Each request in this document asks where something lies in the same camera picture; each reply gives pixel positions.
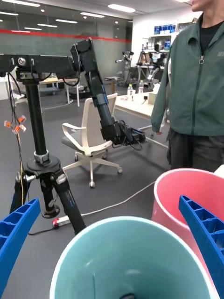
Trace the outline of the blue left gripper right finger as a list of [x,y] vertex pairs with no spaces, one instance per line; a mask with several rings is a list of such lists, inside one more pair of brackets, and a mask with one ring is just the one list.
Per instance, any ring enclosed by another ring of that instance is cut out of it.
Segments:
[[179,210],[200,249],[219,297],[224,297],[224,222],[186,196]]

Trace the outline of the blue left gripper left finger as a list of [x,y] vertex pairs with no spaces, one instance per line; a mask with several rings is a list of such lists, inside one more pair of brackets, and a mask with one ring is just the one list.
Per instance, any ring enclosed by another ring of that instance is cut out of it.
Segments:
[[40,212],[39,199],[33,199],[0,221],[0,295]]

